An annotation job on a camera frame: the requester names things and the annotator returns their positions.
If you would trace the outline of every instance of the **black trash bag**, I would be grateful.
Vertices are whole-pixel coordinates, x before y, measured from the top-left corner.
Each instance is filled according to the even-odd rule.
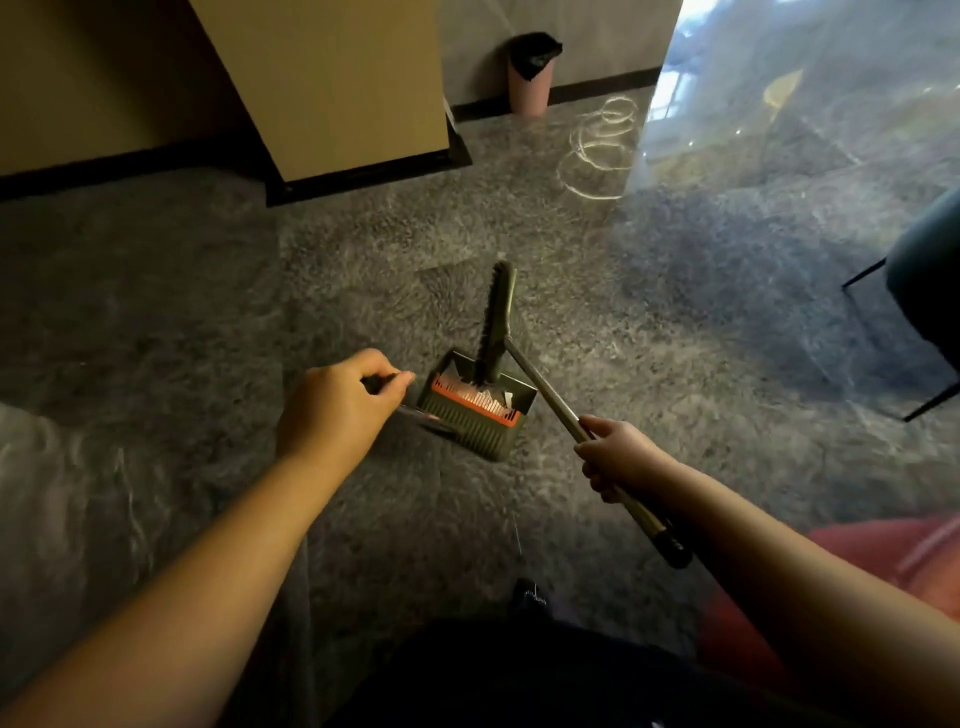
[[[563,51],[564,45],[549,33],[527,33],[508,43],[510,65],[524,81],[533,81],[537,74]]]

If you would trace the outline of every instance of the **trash can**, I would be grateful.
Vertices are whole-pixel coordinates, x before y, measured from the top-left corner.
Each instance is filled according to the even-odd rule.
[[[553,66],[563,49],[548,33],[527,33],[510,41],[507,87],[513,113],[532,118],[546,111]]]

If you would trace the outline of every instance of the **person's left hand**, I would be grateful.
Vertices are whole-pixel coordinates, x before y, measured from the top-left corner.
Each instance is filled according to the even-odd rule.
[[[376,395],[367,392],[364,376],[394,378]],[[277,458],[296,458],[308,467],[334,471],[339,479],[352,472],[393,414],[413,372],[402,372],[383,352],[364,349],[339,364],[310,369],[287,401],[276,425]]]

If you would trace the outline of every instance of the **person's left arm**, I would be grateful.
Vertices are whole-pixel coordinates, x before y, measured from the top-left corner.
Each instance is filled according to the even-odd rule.
[[[363,376],[394,377],[376,396]],[[176,561],[41,672],[0,728],[212,725],[307,528],[370,449],[413,375],[376,350],[306,373],[277,460]]]

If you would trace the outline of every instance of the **person's right arm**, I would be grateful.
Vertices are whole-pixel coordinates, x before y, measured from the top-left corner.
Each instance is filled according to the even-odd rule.
[[[594,490],[619,482],[670,518],[783,661],[872,723],[960,725],[960,624],[823,550],[670,457],[628,423],[584,417]]]

